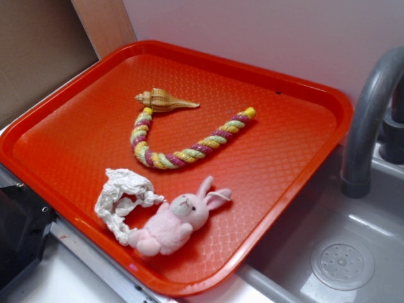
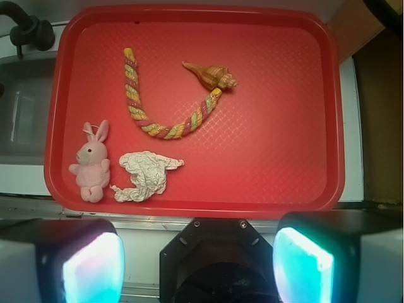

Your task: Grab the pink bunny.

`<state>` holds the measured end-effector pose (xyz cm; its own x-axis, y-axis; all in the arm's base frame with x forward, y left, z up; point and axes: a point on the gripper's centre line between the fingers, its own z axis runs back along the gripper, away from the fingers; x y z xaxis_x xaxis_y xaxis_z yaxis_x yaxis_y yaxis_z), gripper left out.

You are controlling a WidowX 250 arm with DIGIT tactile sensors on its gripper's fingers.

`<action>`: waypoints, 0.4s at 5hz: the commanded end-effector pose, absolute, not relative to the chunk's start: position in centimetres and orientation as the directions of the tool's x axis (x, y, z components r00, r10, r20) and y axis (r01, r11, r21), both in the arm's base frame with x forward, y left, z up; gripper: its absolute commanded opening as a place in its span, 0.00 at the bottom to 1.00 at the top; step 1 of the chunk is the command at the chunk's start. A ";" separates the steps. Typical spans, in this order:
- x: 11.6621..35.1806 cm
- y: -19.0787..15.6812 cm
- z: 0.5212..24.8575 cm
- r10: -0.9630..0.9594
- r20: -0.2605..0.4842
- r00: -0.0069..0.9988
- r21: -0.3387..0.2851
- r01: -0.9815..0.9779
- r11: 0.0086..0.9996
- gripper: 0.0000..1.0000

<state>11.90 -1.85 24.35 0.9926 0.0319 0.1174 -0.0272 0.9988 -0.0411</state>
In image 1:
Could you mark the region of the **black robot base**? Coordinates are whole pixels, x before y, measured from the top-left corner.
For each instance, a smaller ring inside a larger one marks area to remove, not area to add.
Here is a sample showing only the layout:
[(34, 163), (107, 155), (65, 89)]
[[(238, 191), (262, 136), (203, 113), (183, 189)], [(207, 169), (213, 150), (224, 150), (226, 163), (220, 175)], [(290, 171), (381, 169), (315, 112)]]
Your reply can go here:
[(52, 207), (26, 185), (1, 188), (1, 297), (42, 260)]

